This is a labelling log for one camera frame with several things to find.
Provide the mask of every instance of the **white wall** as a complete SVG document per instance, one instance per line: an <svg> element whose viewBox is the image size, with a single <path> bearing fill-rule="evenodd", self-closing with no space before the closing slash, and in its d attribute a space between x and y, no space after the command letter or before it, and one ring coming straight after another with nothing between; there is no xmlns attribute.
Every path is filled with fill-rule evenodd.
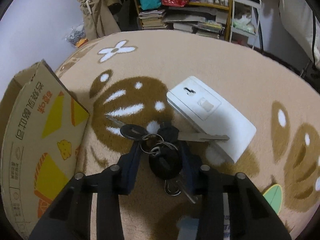
<svg viewBox="0 0 320 240"><path fill-rule="evenodd" d="M82 21L77 0L14 0L0 21L0 98L13 75L36 61L57 69L75 50L65 36Z"/></svg>
<svg viewBox="0 0 320 240"><path fill-rule="evenodd" d="M279 16L279 0L261 1L260 22L264 50L302 70L309 58L295 39L284 29ZM248 43L252 45L253 39L249 39ZM260 47L259 38L254 45Z"/></svg>

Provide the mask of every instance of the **keyhole-shaped hole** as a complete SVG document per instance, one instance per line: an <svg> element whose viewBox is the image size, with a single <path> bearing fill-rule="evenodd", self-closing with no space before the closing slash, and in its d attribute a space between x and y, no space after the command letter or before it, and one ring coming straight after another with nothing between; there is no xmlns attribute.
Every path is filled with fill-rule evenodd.
<svg viewBox="0 0 320 240"><path fill-rule="evenodd" d="M189 89L187 87L185 87L184 90L187 92L188 96L193 96L196 93L194 90Z"/></svg>

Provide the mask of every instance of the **white spot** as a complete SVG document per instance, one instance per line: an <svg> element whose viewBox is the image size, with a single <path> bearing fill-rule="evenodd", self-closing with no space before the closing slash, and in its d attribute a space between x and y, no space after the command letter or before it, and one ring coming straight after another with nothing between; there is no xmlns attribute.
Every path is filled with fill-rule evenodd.
<svg viewBox="0 0 320 240"><path fill-rule="evenodd" d="M165 109L164 102L156 101L155 109L156 109L158 112L163 111L163 110Z"/></svg>
<svg viewBox="0 0 320 240"><path fill-rule="evenodd" d="M115 100L116 98L125 95L125 93L126 93L125 90L118 90L117 92L114 92L113 94L111 94L111 96L109 96L104 102L107 103L112 100Z"/></svg>
<svg viewBox="0 0 320 240"><path fill-rule="evenodd" d="M306 133L306 135L304 136L304 141L306 142L306 145L309 146L310 144L310 137L309 137L309 134Z"/></svg>
<svg viewBox="0 0 320 240"><path fill-rule="evenodd" d="M210 144L205 150L205 156L207 160L210 162L210 164L215 166L220 166L226 161L223 157L221 157L221 155L217 153L217 151Z"/></svg>
<svg viewBox="0 0 320 240"><path fill-rule="evenodd" d="M157 133L159 128L160 128L160 125L157 123L157 121L151 121L150 123L148 123L146 129L149 133Z"/></svg>
<svg viewBox="0 0 320 240"><path fill-rule="evenodd" d="M315 189L316 191L320 191L320 177L316 180Z"/></svg>
<svg viewBox="0 0 320 240"><path fill-rule="evenodd" d="M134 88L135 88L135 89L140 89L140 88L142 88L142 83L141 83L141 82L135 83Z"/></svg>
<svg viewBox="0 0 320 240"><path fill-rule="evenodd" d="M103 75L101 75L100 81L101 82L105 82L108 78L109 78L109 74L104 73Z"/></svg>
<svg viewBox="0 0 320 240"><path fill-rule="evenodd" d="M109 112L107 114L111 115L111 116L127 116L127 115L131 115L131 114L136 114L138 112L140 112L143 109L144 105L141 104L137 104L137 105L133 105L133 106L128 106L126 108L122 108L119 107L117 110Z"/></svg>
<svg viewBox="0 0 320 240"><path fill-rule="evenodd" d="M120 135L121 137L123 137L123 135L120 133L120 128L107 126L106 129L113 134Z"/></svg>
<svg viewBox="0 0 320 240"><path fill-rule="evenodd" d="M282 126L282 127L285 127L285 125L287 124L287 121L285 119L285 115L284 115L284 112L279 109L278 111L278 121L279 121L279 124Z"/></svg>

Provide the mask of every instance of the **silver bolt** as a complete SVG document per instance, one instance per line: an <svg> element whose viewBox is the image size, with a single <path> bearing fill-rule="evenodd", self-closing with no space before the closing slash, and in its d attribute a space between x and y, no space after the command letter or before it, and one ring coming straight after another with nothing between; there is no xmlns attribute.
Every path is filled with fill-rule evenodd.
<svg viewBox="0 0 320 240"><path fill-rule="evenodd" d="M120 169L120 166L118 164L114 164L110 167L110 170L112 171L118 171Z"/></svg>
<svg viewBox="0 0 320 240"><path fill-rule="evenodd" d="M82 179L83 178L83 173L78 172L75 174L75 179Z"/></svg>
<svg viewBox="0 0 320 240"><path fill-rule="evenodd" d="M239 172L239 173L237 173L237 177L239 179L245 179L246 175L243 172Z"/></svg>
<svg viewBox="0 0 320 240"><path fill-rule="evenodd" d="M209 170L210 170L210 166L207 165L207 164L203 164L203 165L201 165L200 169L201 169L202 171L209 171Z"/></svg>

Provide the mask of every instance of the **open cardboard box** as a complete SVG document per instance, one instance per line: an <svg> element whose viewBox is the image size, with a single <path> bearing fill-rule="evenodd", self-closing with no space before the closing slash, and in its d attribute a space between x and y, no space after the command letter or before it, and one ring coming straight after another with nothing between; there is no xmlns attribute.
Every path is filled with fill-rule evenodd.
<svg viewBox="0 0 320 240"><path fill-rule="evenodd" d="M89 113L43 60L14 76L0 116L4 211L27 239L74 175Z"/></svg>

